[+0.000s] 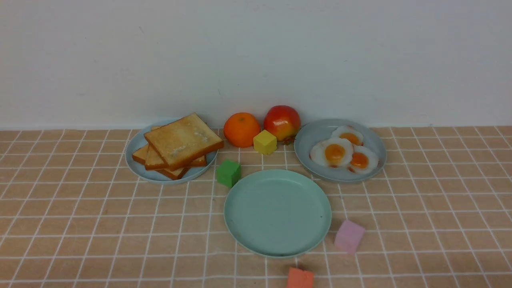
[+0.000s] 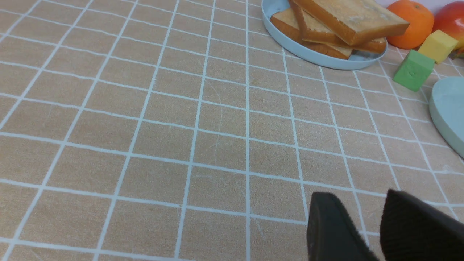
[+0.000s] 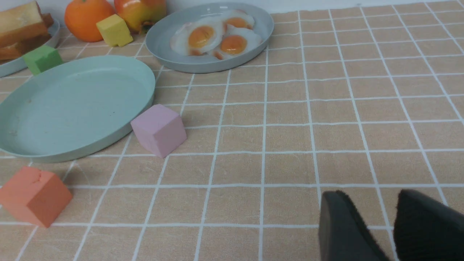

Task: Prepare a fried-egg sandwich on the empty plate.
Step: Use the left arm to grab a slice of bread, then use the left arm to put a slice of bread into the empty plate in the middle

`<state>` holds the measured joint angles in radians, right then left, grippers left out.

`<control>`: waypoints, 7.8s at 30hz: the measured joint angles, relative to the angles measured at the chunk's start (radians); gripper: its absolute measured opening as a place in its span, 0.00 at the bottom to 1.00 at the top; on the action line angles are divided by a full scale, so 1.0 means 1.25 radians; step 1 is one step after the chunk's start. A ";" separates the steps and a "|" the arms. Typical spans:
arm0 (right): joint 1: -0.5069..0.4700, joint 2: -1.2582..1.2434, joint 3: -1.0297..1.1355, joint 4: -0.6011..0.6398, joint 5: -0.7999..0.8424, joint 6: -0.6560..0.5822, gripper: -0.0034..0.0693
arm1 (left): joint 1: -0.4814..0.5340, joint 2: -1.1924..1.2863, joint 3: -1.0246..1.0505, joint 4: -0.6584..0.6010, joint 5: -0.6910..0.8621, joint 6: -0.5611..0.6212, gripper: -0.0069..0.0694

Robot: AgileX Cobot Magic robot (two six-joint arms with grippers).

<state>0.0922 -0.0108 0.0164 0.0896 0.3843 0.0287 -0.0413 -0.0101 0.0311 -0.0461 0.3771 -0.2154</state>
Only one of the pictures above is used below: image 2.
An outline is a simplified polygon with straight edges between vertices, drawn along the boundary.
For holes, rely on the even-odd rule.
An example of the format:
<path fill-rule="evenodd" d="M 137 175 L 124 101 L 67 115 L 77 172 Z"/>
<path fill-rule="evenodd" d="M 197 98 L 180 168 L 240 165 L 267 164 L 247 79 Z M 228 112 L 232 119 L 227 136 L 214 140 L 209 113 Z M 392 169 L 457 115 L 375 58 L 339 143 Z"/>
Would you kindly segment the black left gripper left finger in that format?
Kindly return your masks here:
<path fill-rule="evenodd" d="M 341 200 L 329 192 L 311 196 L 307 226 L 310 261 L 377 261 Z"/>

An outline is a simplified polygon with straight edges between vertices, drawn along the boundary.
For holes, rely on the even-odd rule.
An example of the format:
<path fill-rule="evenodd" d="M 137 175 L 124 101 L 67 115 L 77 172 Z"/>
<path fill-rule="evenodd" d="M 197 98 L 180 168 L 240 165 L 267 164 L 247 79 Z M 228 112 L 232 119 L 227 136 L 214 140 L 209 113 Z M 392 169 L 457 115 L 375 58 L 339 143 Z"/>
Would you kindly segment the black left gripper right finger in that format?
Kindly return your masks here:
<path fill-rule="evenodd" d="M 380 242 L 387 261 L 464 259 L 464 225 L 404 191 L 387 192 Z"/>

